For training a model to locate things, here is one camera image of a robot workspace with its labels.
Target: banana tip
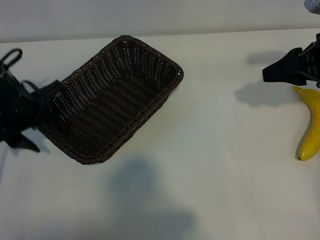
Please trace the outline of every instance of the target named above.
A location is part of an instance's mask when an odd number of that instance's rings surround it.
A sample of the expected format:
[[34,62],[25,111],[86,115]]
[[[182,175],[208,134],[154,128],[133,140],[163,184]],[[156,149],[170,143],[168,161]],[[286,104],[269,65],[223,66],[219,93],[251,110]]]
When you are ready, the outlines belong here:
[[295,91],[298,94],[300,94],[300,91],[302,90],[302,88],[298,87],[298,86],[293,86],[292,89],[293,89],[293,91]]

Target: brown wicker basket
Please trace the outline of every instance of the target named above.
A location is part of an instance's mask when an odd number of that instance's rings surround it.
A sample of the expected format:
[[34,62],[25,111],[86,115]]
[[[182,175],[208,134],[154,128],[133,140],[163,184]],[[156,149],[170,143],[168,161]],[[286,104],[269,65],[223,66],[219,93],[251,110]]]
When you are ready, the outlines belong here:
[[60,130],[39,130],[81,164],[109,159],[162,106],[181,67],[131,36],[113,40],[62,81],[54,100]]

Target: white background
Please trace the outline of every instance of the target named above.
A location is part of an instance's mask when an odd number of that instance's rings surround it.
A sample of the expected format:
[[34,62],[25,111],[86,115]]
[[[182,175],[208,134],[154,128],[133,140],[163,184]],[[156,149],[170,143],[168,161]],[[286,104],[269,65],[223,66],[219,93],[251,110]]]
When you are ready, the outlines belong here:
[[[310,111],[262,69],[320,29],[149,36],[184,79],[105,163],[0,143],[3,240],[319,240],[320,154],[295,159]],[[64,79],[112,39],[0,44],[18,79]]]
[[3,0],[0,42],[320,27],[303,0]]

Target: white table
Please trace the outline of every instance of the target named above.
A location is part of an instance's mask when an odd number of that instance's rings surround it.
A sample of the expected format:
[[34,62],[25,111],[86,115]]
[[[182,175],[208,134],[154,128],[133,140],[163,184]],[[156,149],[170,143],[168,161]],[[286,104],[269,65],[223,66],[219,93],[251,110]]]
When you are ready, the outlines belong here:
[[[185,77],[107,162],[85,166],[37,131],[42,152],[0,144],[4,240],[318,240],[320,156],[295,159],[310,113],[262,69],[320,29],[140,37]],[[19,79],[62,80],[112,39],[0,44]],[[308,83],[315,88],[314,82]]]

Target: yellow banana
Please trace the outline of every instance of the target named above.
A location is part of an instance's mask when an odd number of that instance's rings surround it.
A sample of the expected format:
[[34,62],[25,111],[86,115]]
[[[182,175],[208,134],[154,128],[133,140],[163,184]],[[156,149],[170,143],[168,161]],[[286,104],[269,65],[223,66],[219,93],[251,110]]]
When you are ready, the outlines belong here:
[[320,92],[298,86],[294,86],[293,90],[302,97],[312,113],[311,127],[298,152],[298,159],[307,161],[320,149]]

